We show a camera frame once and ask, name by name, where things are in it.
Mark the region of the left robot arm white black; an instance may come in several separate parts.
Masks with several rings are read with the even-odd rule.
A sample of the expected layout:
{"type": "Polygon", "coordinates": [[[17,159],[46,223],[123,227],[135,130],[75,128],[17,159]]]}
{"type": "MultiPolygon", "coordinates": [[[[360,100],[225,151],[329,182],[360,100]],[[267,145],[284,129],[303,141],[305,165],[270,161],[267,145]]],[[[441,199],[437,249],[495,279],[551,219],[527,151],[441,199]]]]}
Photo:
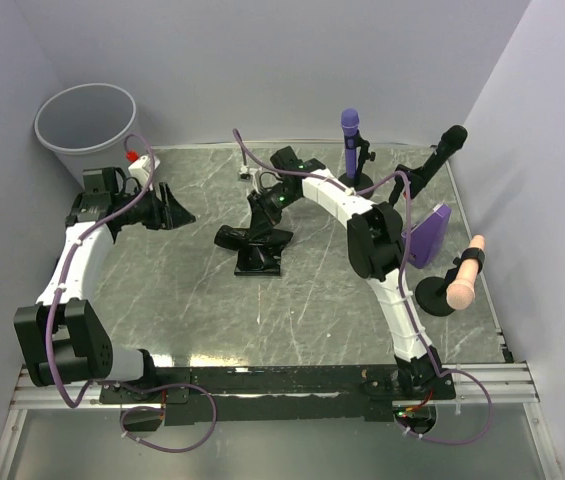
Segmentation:
{"type": "Polygon", "coordinates": [[[173,230],[196,218],[167,183],[128,193],[127,180],[119,167],[84,171],[84,190],[65,219],[65,244],[51,281],[33,305],[16,311],[16,335],[37,387],[119,382],[138,402],[158,393],[160,379],[150,353],[114,345],[91,300],[123,227],[173,230]]]}

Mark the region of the black trash bag roll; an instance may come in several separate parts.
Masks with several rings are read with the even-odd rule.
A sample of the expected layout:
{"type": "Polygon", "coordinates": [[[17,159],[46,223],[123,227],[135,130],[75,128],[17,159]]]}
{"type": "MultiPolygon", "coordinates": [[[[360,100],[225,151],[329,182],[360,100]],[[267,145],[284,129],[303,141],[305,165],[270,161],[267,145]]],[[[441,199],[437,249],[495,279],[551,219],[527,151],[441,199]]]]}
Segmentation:
{"type": "Polygon", "coordinates": [[[237,253],[235,276],[278,277],[281,275],[281,256],[291,242],[293,233],[277,229],[282,209],[272,197],[252,191],[247,201],[251,210],[248,228],[222,225],[214,244],[237,253]]]}

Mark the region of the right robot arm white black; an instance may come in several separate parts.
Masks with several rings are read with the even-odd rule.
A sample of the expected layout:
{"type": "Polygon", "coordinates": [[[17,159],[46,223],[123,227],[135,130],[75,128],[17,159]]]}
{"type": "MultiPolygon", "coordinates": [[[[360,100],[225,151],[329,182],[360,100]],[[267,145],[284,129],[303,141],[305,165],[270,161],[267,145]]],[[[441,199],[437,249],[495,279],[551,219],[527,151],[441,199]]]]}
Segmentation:
{"type": "Polygon", "coordinates": [[[351,268],[380,305],[392,338],[400,390],[415,399],[431,390],[440,393],[445,386],[441,361],[405,279],[407,250],[400,214],[386,202],[357,195],[321,162],[302,161],[289,146],[276,151],[267,168],[278,174],[279,181],[249,195],[249,241],[264,244],[281,222],[282,211],[301,198],[323,208],[346,228],[351,268]]]}

